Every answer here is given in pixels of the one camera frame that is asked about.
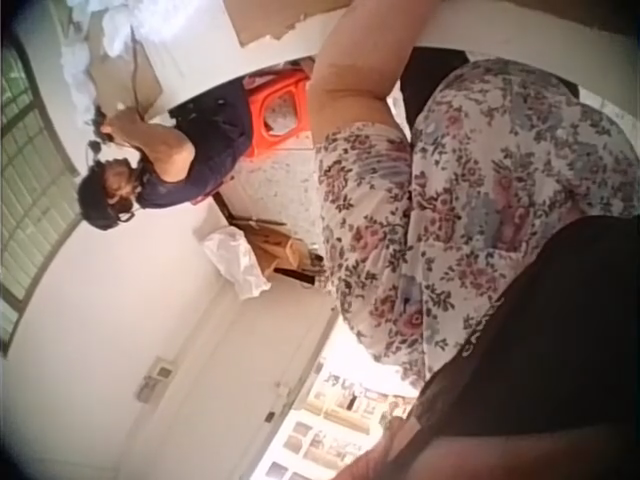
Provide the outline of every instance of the hand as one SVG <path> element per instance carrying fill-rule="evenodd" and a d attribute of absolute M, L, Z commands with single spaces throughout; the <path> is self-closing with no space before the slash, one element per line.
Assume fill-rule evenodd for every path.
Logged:
<path fill-rule="evenodd" d="M 387 461 L 393 440 L 404 423 L 403 418 L 392 417 L 375 447 L 347 465 L 333 480 L 370 480 L 373 478 Z"/>
<path fill-rule="evenodd" d="M 138 111 L 133 107 L 128 107 L 107 118 L 100 127 L 100 131 L 111 135 L 115 143 L 129 145 L 127 134 L 141 122 L 142 119 Z"/>

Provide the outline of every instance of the black hair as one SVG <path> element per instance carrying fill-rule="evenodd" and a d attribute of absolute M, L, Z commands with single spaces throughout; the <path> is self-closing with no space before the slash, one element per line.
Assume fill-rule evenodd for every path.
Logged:
<path fill-rule="evenodd" d="M 96 161 L 78 186 L 78 204 L 83 220 L 98 230 L 111 230 L 120 223 L 118 212 L 107 201 L 105 165 Z"/>

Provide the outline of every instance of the white plastic bag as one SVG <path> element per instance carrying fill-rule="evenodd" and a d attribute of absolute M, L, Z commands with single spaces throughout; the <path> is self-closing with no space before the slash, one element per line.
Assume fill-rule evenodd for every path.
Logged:
<path fill-rule="evenodd" d="M 168 42 L 182 30 L 204 0 L 131 0 L 133 25 L 139 38 Z"/>
<path fill-rule="evenodd" d="M 61 53 L 62 74 L 71 91 L 78 124 L 85 126 L 93 119 L 96 102 L 96 88 L 87 71 L 90 61 L 89 46 L 83 39 L 74 37 L 63 45 Z"/>
<path fill-rule="evenodd" d="M 233 282 L 240 300 L 271 288 L 247 239 L 236 227 L 224 227 L 202 242 L 204 251 L 220 273 Z"/>
<path fill-rule="evenodd" d="M 112 58 L 122 55 L 131 44 L 131 10 L 125 5 L 111 8 L 102 18 L 104 51 Z"/>

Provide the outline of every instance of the dark blue shirt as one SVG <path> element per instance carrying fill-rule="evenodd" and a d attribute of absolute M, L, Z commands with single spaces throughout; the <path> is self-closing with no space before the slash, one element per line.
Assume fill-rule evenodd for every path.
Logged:
<path fill-rule="evenodd" d="M 207 90 L 169 114 L 194 145 L 195 157 L 184 180 L 166 182 L 143 154 L 136 198 L 142 208 L 173 207 L 213 192 L 251 146 L 251 112 L 242 79 Z"/>

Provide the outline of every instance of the black fabric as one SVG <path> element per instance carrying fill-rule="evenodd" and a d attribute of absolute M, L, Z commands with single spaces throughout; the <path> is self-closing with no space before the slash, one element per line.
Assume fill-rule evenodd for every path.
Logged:
<path fill-rule="evenodd" d="M 633 431 L 639 267 L 638 218 L 587 217 L 554 235 L 485 316 L 482 333 L 422 389 L 412 412 L 421 430 L 376 480 L 403 478 L 439 436 L 603 423 Z M 630 454 L 618 467 L 611 478 L 629 478 L 637 462 Z"/>
<path fill-rule="evenodd" d="M 176 120 L 175 128 L 193 143 L 195 158 L 180 182 L 165 182 L 143 158 L 142 189 L 136 198 L 142 208 L 168 208 L 212 193 L 253 140 L 249 99 L 241 78 L 214 87 L 169 114 Z"/>

